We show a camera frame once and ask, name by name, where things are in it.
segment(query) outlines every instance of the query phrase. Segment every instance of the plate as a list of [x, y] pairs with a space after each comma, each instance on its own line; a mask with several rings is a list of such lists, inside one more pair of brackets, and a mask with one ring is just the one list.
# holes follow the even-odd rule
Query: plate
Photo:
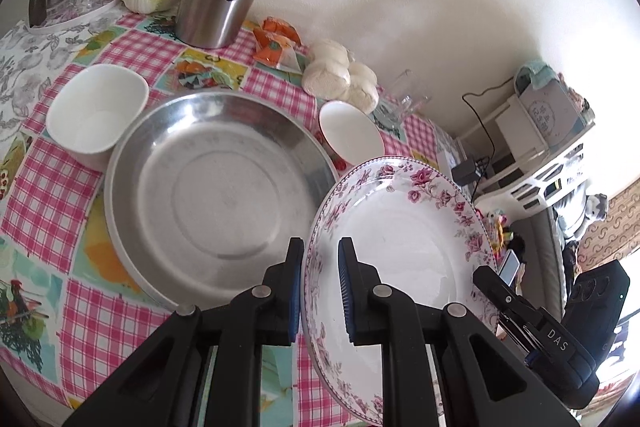
[[383, 283], [420, 304], [460, 302], [488, 328], [497, 310], [472, 283], [474, 270], [496, 269], [471, 203], [427, 164], [402, 156], [353, 169], [322, 203], [306, 242], [302, 323], [312, 362], [334, 398], [366, 422], [382, 425], [380, 346], [354, 347], [344, 322], [338, 241], [352, 237], [358, 260]]
[[208, 309], [284, 261], [336, 179], [318, 142], [276, 107], [198, 92], [127, 129], [107, 170], [107, 226], [149, 296], [169, 309]]

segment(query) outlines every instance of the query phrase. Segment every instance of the black cable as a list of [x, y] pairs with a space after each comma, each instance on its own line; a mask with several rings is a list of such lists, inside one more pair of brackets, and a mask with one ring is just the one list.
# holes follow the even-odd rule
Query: black cable
[[478, 114], [478, 112], [474, 109], [474, 106], [471, 105], [467, 99], [465, 98], [466, 96], [475, 96], [477, 98], [480, 98], [481, 96], [484, 96], [486, 93], [488, 93], [489, 91], [492, 91], [494, 89], [500, 89], [501, 87], [506, 86], [509, 82], [511, 82], [513, 80], [513, 77], [509, 77], [507, 78], [507, 80], [505, 80], [503, 83], [501, 83], [499, 86], [494, 86], [494, 87], [487, 87], [483, 92], [481, 92], [480, 94], [476, 93], [476, 92], [466, 92], [465, 94], [462, 95], [462, 101], [464, 103], [466, 103], [466, 105], [469, 106], [469, 108], [471, 108], [471, 110], [474, 112], [474, 115], [476, 115], [476, 118], [478, 118], [478, 121], [480, 122], [480, 125], [482, 126], [482, 129], [484, 129], [484, 132], [486, 134], [486, 137], [489, 139], [489, 142], [491, 142], [491, 156], [489, 156], [489, 161], [487, 163], [485, 163], [484, 165], [484, 169], [482, 169], [482, 174], [480, 174], [480, 178], [478, 179], [478, 181], [476, 182], [476, 186], [474, 187], [474, 191], [471, 193], [471, 201], [474, 200], [474, 198], [476, 197], [476, 192], [478, 191], [478, 185], [480, 184], [480, 180], [482, 178], [484, 178], [484, 175], [486, 174], [486, 170], [489, 168], [489, 165], [491, 165], [491, 162], [494, 159], [494, 155], [495, 155], [495, 143], [494, 140], [491, 138], [491, 135], [489, 134], [489, 131], [487, 131], [486, 127], [484, 126], [484, 123], [482, 123], [482, 118], [480, 118], [480, 115]]

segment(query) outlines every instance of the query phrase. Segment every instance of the table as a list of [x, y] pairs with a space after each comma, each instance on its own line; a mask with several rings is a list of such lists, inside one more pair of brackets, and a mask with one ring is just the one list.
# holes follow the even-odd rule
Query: table
[[[68, 407], [91, 394], [169, 313], [120, 264], [104, 219], [103, 176], [47, 135], [49, 105], [79, 71], [110, 63], [146, 79], [151, 106], [188, 91], [175, 66], [196, 57], [225, 71], [229, 87], [317, 131], [322, 100], [302, 90], [300, 75], [253, 60], [251, 28], [245, 23], [234, 44], [207, 52], [175, 39], [167, 17], [118, 7], [64, 34], [35, 37], [18, 25], [0, 41], [0, 359]], [[390, 155], [436, 167], [439, 158], [447, 164], [463, 158], [446, 133], [416, 116], [380, 133]], [[263, 358], [263, 426], [357, 423], [322, 387], [302, 334], [292, 347], [265, 348]]]

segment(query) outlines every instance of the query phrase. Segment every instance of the plate rim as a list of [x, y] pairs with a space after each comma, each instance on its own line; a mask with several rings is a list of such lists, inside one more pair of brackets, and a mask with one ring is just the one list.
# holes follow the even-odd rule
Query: plate rim
[[120, 155], [122, 154], [122, 150], [129, 142], [132, 134], [137, 131], [140, 125], [148, 120], [153, 114], [156, 112], [173, 105], [174, 103], [178, 103], [182, 100], [188, 98], [205, 98], [210, 96], [231, 96], [236, 98], [243, 98], [245, 100], [250, 100], [251, 102], [256, 102], [260, 105], [263, 105], [271, 110], [282, 115], [284, 118], [290, 121], [293, 125], [298, 127], [306, 137], [312, 140], [312, 143], [316, 146], [316, 149], [321, 153], [322, 158], [324, 158], [324, 162], [328, 165], [331, 174], [334, 177], [334, 185], [330, 188], [327, 194], [330, 194], [339, 181], [338, 172], [335, 169], [334, 163], [329, 158], [329, 155], [326, 153], [322, 145], [318, 142], [318, 140], [313, 136], [313, 133], [309, 131], [306, 127], [304, 127], [300, 122], [298, 122], [292, 115], [287, 114], [286, 111], [276, 106], [274, 103], [269, 102], [268, 100], [263, 100], [262, 98], [252, 95], [250, 93], [245, 92], [237, 92], [235, 90], [229, 89], [216, 89], [212, 88], [211, 90], [200, 91], [200, 92], [192, 92], [178, 96], [172, 96], [168, 100], [164, 100], [159, 103], [155, 107], [150, 107], [146, 110], [143, 110], [138, 117], [129, 124], [126, 130], [123, 132], [122, 137], [118, 140], [116, 147], [111, 154], [111, 158], [109, 159], [109, 164], [107, 167], [107, 171], [104, 176], [104, 213], [107, 222], [107, 230], [109, 232], [109, 237], [111, 239], [111, 243], [113, 244], [113, 248], [116, 251], [116, 255], [118, 259], [124, 266], [125, 270], [129, 275], [133, 278], [133, 280], [142, 288], [142, 290], [151, 297], [154, 301], [156, 301], [162, 307], [175, 310], [180, 304], [191, 304], [191, 303], [176, 303], [172, 301], [169, 297], [164, 295], [158, 289], [156, 289], [151, 283], [149, 283], [146, 278], [140, 273], [138, 268], [134, 265], [133, 261], [130, 259], [127, 254], [126, 248], [122, 243], [120, 238], [120, 234], [118, 233], [118, 227], [116, 226], [115, 216], [113, 212], [113, 178], [114, 173], [117, 167], [118, 160]]
[[[306, 243], [305, 243], [305, 253], [303, 255], [302, 258], [302, 267], [301, 267], [301, 271], [300, 271], [300, 277], [301, 277], [301, 282], [300, 282], [300, 321], [302, 323], [302, 331], [303, 331], [303, 336], [305, 339], [305, 344], [306, 344], [306, 350], [309, 353], [309, 358], [311, 359], [312, 365], [313, 365], [313, 369], [315, 370], [316, 374], [318, 375], [318, 377], [320, 378], [322, 385], [324, 386], [324, 388], [329, 392], [329, 394], [331, 395], [331, 397], [336, 401], [336, 403], [338, 403], [341, 407], [344, 407], [347, 411], [349, 411], [349, 413], [351, 413], [352, 415], [354, 415], [356, 418], [364, 421], [364, 422], [368, 422], [371, 423], [372, 425], [377, 425], [379, 427], [382, 427], [381, 423], [378, 423], [378, 421], [376, 419], [373, 419], [372, 417], [367, 417], [365, 415], [363, 415], [363, 413], [361, 411], [357, 411], [354, 408], [350, 407], [348, 404], [346, 404], [343, 400], [341, 400], [337, 393], [335, 392], [335, 389], [328, 383], [328, 380], [324, 374], [324, 370], [322, 370], [321, 365], [319, 363], [318, 358], [316, 357], [316, 353], [315, 350], [313, 348], [313, 343], [311, 340], [311, 336], [310, 336], [310, 332], [309, 332], [309, 328], [308, 328], [308, 321], [307, 321], [307, 317], [306, 317], [306, 299], [305, 299], [305, 287], [306, 287], [306, 264], [308, 264], [308, 257], [309, 257], [309, 245], [311, 244], [311, 239], [314, 237], [314, 234], [316, 233], [316, 230], [318, 229], [319, 223], [320, 223], [320, 218], [322, 216], [322, 213], [324, 212], [325, 208], [327, 207], [327, 205], [329, 204], [329, 201], [332, 199], [332, 196], [334, 195], [335, 189], [337, 188], [337, 185], [339, 185], [340, 183], [344, 182], [345, 180], [347, 180], [348, 178], [350, 178], [351, 176], [353, 176], [357, 171], [360, 171], [362, 168], [365, 168], [367, 166], [369, 166], [370, 164], [376, 163], [376, 162], [380, 162], [381, 160], [384, 159], [394, 159], [394, 160], [409, 160], [414, 162], [415, 164], [417, 164], [418, 166], [422, 166], [422, 168], [429, 168], [432, 169], [433, 171], [436, 171], [443, 179], [445, 179], [447, 182], [449, 182], [449, 184], [451, 185], [452, 188], [454, 188], [456, 190], [456, 192], [459, 192], [463, 198], [465, 198], [465, 201], [467, 203], [469, 203], [469, 205], [473, 208], [473, 210], [475, 211], [476, 208], [473, 205], [473, 203], [471, 203], [471, 201], [466, 197], [466, 194], [460, 190], [460, 188], [451, 180], [449, 179], [449, 177], [446, 174], [443, 174], [442, 172], [438, 171], [436, 168], [434, 168], [433, 166], [429, 165], [428, 163], [425, 163], [421, 160], [418, 160], [417, 158], [413, 158], [412, 156], [399, 156], [399, 155], [385, 155], [385, 156], [379, 156], [377, 158], [372, 158], [364, 163], [361, 163], [360, 165], [356, 166], [355, 168], [351, 169], [351, 171], [349, 171], [343, 178], [340, 179], [340, 181], [336, 182], [336, 184], [332, 187], [332, 189], [327, 193], [327, 195], [324, 197], [324, 200], [322, 200], [322, 204], [320, 205], [320, 207], [318, 208], [318, 211], [316, 212], [316, 216], [314, 217], [314, 223], [313, 226], [311, 227], [311, 230], [309, 232], [309, 235], [307, 237]], [[487, 244], [489, 244], [489, 236], [487, 234], [487, 231], [484, 227], [484, 223], [482, 223], [482, 220], [478, 218], [478, 222], [482, 227], [482, 231], [484, 232], [484, 238], [487, 241]], [[493, 268], [494, 271], [497, 271], [497, 263], [495, 262], [495, 257], [492, 256], [492, 261], [493, 261]], [[494, 335], [497, 332], [497, 324], [494, 326]]]

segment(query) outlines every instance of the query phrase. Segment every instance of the square white bowl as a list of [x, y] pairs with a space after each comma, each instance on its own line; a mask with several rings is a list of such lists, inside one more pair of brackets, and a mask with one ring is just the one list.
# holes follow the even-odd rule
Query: square white bowl
[[76, 161], [105, 172], [113, 147], [148, 96], [146, 80], [135, 71], [114, 64], [89, 66], [51, 103], [47, 132]]

